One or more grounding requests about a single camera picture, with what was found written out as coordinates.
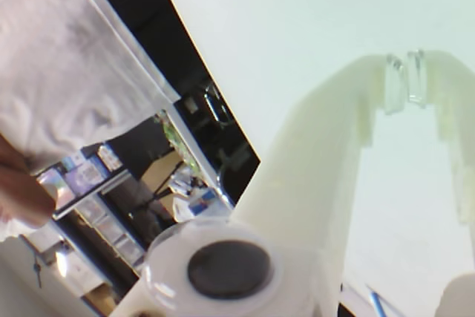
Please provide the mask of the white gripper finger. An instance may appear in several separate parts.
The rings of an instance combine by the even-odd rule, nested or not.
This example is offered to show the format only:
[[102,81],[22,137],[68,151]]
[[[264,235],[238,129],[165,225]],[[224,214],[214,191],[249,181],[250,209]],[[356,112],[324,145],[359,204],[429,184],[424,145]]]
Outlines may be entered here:
[[336,315],[360,153],[404,93],[402,60],[366,56],[291,110],[233,211],[276,260],[253,316]]
[[448,145],[458,219],[474,222],[474,72],[441,51],[407,53],[407,100],[436,112]]

